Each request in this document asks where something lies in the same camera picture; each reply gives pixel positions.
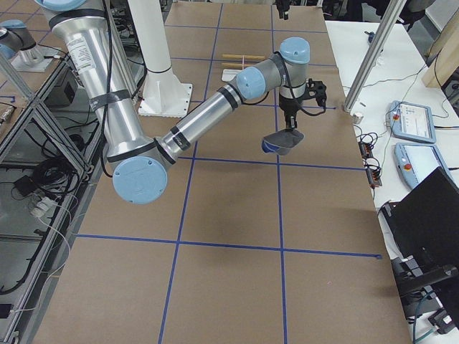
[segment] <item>power strip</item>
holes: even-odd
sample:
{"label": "power strip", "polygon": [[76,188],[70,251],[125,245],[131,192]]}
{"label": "power strip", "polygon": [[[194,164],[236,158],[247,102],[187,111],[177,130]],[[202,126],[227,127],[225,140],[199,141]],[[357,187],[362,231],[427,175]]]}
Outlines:
{"label": "power strip", "polygon": [[33,208],[30,211],[30,214],[34,217],[41,218],[43,215],[47,213],[49,208],[51,208],[52,206],[56,206],[56,205],[57,205],[56,201],[53,201],[49,197],[44,197],[40,202],[37,203],[35,208]]}

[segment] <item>light blue joint cap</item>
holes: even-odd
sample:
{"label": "light blue joint cap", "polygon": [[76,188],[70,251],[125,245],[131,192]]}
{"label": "light blue joint cap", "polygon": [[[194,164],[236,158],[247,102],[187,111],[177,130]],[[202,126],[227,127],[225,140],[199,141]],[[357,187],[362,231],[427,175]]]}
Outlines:
{"label": "light blue joint cap", "polygon": [[35,0],[35,2],[51,11],[64,12],[80,7],[86,0]]}
{"label": "light blue joint cap", "polygon": [[266,81],[258,68],[248,67],[236,76],[236,85],[245,99],[261,97],[265,93]]}
{"label": "light blue joint cap", "polygon": [[4,27],[5,29],[25,29],[26,24],[24,24],[22,21],[18,19],[10,19],[3,21],[0,23],[0,27]]}
{"label": "light blue joint cap", "polygon": [[115,168],[113,186],[127,202],[147,204],[163,194],[167,185],[167,172],[155,159],[134,156]]}
{"label": "light blue joint cap", "polygon": [[290,37],[280,43],[280,54],[289,62],[305,65],[311,59],[311,48],[304,38]]}
{"label": "light blue joint cap", "polygon": [[11,59],[16,52],[10,47],[7,47],[5,44],[0,44],[0,54],[5,56],[5,59]]}

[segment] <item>blue tape line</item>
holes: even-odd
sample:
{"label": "blue tape line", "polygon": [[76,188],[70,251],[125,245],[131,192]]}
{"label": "blue tape line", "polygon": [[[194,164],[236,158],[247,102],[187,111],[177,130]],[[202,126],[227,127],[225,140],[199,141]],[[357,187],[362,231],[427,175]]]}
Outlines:
{"label": "blue tape line", "polygon": [[[171,59],[184,59],[189,61],[234,62],[230,59],[205,59],[203,57],[171,57]],[[309,66],[336,67],[336,64],[309,63]]]}
{"label": "blue tape line", "polygon": [[221,247],[228,249],[252,249],[258,251],[274,251],[274,252],[290,252],[290,253],[301,253],[301,254],[323,254],[327,256],[347,256],[347,257],[365,257],[365,258],[376,258],[382,259],[381,254],[373,253],[359,253],[359,252],[340,252],[340,251],[326,251],[320,249],[291,249],[280,247],[269,247],[269,246],[253,246],[253,245],[241,245],[241,244],[220,244],[215,242],[192,242],[192,241],[177,241],[170,239],[154,239],[154,238],[140,238],[136,236],[111,236],[101,234],[76,234],[76,237],[82,239],[102,239],[102,240],[120,240],[126,242],[153,242],[157,244],[180,244],[188,246],[201,246],[201,247]]}
{"label": "blue tape line", "polygon": [[3,15],[4,13],[7,13],[10,9],[12,9],[17,3],[18,3],[19,0],[16,0],[10,7],[8,7],[5,12],[3,12],[1,15]]}
{"label": "blue tape line", "polygon": [[79,238],[123,240],[127,242],[155,242],[159,244],[176,244],[177,243],[176,240],[140,238],[140,237],[134,237],[134,236],[111,236],[111,235],[99,235],[99,234],[76,234],[75,236]]}
{"label": "blue tape line", "polygon": [[306,167],[306,168],[329,168],[334,170],[347,170],[347,171],[365,171],[363,167],[346,167],[346,166],[327,166],[327,165],[311,165],[307,163],[271,163],[269,161],[250,161],[250,160],[232,160],[232,159],[221,159],[221,158],[200,158],[200,157],[189,157],[189,156],[180,156],[179,159],[182,160],[197,160],[197,161],[214,161],[216,163],[251,163],[258,165],[270,165],[276,166],[290,166],[290,167]]}
{"label": "blue tape line", "polygon": [[223,247],[227,249],[254,249],[259,251],[275,251],[279,252],[280,249],[277,247],[266,247],[266,246],[250,246],[250,245],[238,245],[238,244],[219,244],[214,242],[180,242],[183,245],[191,246],[204,246],[204,247]]}
{"label": "blue tape line", "polygon": [[165,27],[183,27],[187,29],[223,29],[223,30],[240,30],[240,31],[263,31],[263,32],[301,32],[308,34],[326,34],[325,31],[309,31],[309,30],[273,30],[273,29],[246,29],[242,27],[204,27],[200,25],[180,25],[180,24],[165,24]]}
{"label": "blue tape line", "polygon": [[358,252],[338,252],[338,251],[323,251],[323,250],[316,250],[316,249],[284,249],[284,252],[292,252],[292,253],[310,253],[310,254],[325,254],[328,256],[348,256],[348,257],[366,257],[366,258],[376,258],[382,259],[381,254],[373,254],[373,253],[358,253]]}
{"label": "blue tape line", "polygon": [[[274,21],[273,7],[271,6],[271,44],[273,51],[274,47]],[[279,130],[278,126],[278,98],[276,89],[274,89],[274,126],[275,131]],[[282,185],[280,182],[280,159],[276,155],[276,168],[278,174],[278,206],[279,206],[279,241],[280,241],[280,281],[282,289],[282,320],[283,320],[283,335],[284,344],[288,344],[288,326],[287,326],[287,295],[285,290],[285,255],[284,255],[284,233],[283,233],[283,209],[282,209]]]}
{"label": "blue tape line", "polygon": [[[197,143],[194,144],[193,156],[196,155],[196,151],[197,151]],[[172,261],[171,275],[169,277],[169,286],[167,287],[166,301],[164,303],[163,319],[161,321],[161,329],[159,331],[158,344],[162,344],[163,342],[164,327],[166,325],[167,311],[169,309],[169,300],[171,299],[171,291],[172,291],[172,284],[174,282],[177,257],[179,256],[181,233],[184,228],[186,206],[188,205],[189,189],[191,187],[191,179],[193,178],[193,170],[194,170],[194,161],[191,162],[191,167],[189,169],[188,183],[186,185],[186,192],[185,192],[185,199],[184,199],[184,207],[181,212],[179,233],[177,234],[177,241],[176,241],[175,252],[174,252],[174,260]]]}
{"label": "blue tape line", "polygon": [[[222,11],[223,11],[223,5],[220,6],[220,13],[219,13],[219,17],[218,17],[218,26],[220,25],[220,20],[222,18]],[[217,44],[217,35],[218,35],[218,29],[215,32],[214,46],[212,48],[212,58],[214,57],[215,45]],[[206,89],[204,91],[204,99],[206,99],[207,89],[209,88],[209,80],[210,80],[211,70],[212,70],[212,62],[210,62],[209,74],[207,75],[207,83],[206,83]],[[194,170],[194,163],[195,163],[194,158],[196,158],[197,149],[198,149],[198,142],[196,142],[194,144],[193,160],[191,161],[191,167],[189,169],[189,177],[188,177],[188,184],[186,185],[184,207],[183,207],[183,211],[181,213],[181,218],[180,218],[179,233],[177,235],[177,244],[175,246],[174,260],[172,262],[171,276],[169,278],[169,286],[168,286],[168,289],[167,289],[166,302],[165,302],[165,305],[164,305],[163,319],[161,321],[161,329],[159,331],[158,344],[162,344],[162,342],[163,342],[164,327],[166,325],[167,311],[169,309],[169,300],[171,298],[172,284],[174,282],[175,267],[176,267],[176,263],[177,263],[177,257],[179,255],[179,246],[180,246],[181,233],[182,233],[183,226],[184,226],[184,220],[185,220],[185,214],[186,214],[186,206],[188,204],[189,190],[190,190],[190,187],[191,187],[191,180],[193,178],[193,170]]]}

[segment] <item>robotic arm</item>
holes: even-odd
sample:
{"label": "robotic arm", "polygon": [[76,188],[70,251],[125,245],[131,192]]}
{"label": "robotic arm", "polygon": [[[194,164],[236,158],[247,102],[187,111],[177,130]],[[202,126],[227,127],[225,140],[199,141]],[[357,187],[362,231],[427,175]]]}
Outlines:
{"label": "robotic arm", "polygon": [[35,39],[22,21],[3,21],[0,23],[0,53],[6,59],[11,59],[17,52],[28,66],[40,63],[44,59]]}
{"label": "robotic arm", "polygon": [[177,158],[246,100],[280,87],[280,106],[285,111],[287,128],[264,138],[262,148],[271,153],[286,154],[303,139],[303,134],[295,129],[302,100],[314,97],[325,110],[325,85],[306,79],[309,43],[291,37],[280,45],[279,53],[243,70],[165,136],[149,138],[142,131],[131,94],[115,60],[111,62],[110,92],[107,93],[109,42],[100,1],[37,2],[44,7],[52,31],[65,40],[91,107],[103,124],[108,141],[107,159],[114,171],[114,188],[121,198],[131,203],[146,204],[157,199],[166,188],[166,171]]}

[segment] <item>black tape band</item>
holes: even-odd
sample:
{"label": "black tape band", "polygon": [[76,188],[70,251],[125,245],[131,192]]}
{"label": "black tape band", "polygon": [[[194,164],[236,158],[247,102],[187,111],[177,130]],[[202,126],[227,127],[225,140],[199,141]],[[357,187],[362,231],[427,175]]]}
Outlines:
{"label": "black tape band", "polygon": [[36,47],[36,46],[37,46],[37,43],[34,42],[34,43],[33,43],[32,45],[30,45],[29,47],[22,48],[21,51],[24,52],[24,51],[29,50],[29,49],[31,49],[31,48],[33,48],[33,47]]}
{"label": "black tape band", "polygon": [[72,11],[62,12],[52,17],[49,21],[49,27],[52,29],[68,19],[81,18],[82,16],[99,16],[105,18],[105,12],[99,9],[73,9]]}
{"label": "black tape band", "polygon": [[111,104],[113,102],[120,102],[124,99],[130,99],[131,94],[128,90],[119,90],[115,92],[105,93],[104,95],[98,95],[89,100],[89,105],[91,106],[91,110],[96,111],[98,108],[102,106],[106,106],[107,104]]}
{"label": "black tape band", "polygon": [[149,70],[148,68],[146,70],[148,70],[150,73],[162,74],[162,73],[165,73],[165,72],[171,70],[171,68],[172,68],[172,65],[167,70],[161,70],[160,72],[155,72],[154,70]]}
{"label": "black tape band", "polygon": [[226,86],[229,86],[232,88],[233,91],[235,91],[235,93],[237,94],[237,96],[239,97],[240,101],[243,102],[244,101],[244,97],[240,94],[239,90],[234,87],[233,85],[231,84],[226,84]]}
{"label": "black tape band", "polygon": [[279,74],[282,76],[282,74],[285,73],[284,66],[282,64],[282,57],[278,54],[273,54],[269,59],[274,62],[275,66],[278,68]]}
{"label": "black tape band", "polygon": [[178,145],[178,147],[180,147],[180,149],[186,151],[188,148],[190,148],[191,143],[186,139],[184,134],[182,134],[176,126],[174,126],[171,129],[171,133],[174,134],[172,140],[174,140],[174,142]]}
{"label": "black tape band", "polygon": [[156,147],[156,141],[149,143],[148,145],[143,145],[142,147],[130,150],[126,153],[118,154],[117,156],[108,156],[107,161],[109,163],[115,163],[117,161],[125,160],[133,156],[139,156],[142,153],[148,152],[149,150]]}
{"label": "black tape band", "polygon": [[223,95],[223,97],[225,97],[225,99],[228,101],[228,103],[231,105],[231,108],[232,110],[236,110],[237,109],[237,106],[239,106],[237,104],[237,101],[236,99],[233,97],[233,95],[229,92],[229,90],[227,90],[226,88],[224,87],[221,87],[217,92],[221,93]]}
{"label": "black tape band", "polygon": [[160,145],[156,139],[154,139],[154,143],[156,144],[158,152],[163,156],[163,158],[165,158],[171,165],[174,165],[176,161],[164,150],[163,146]]}

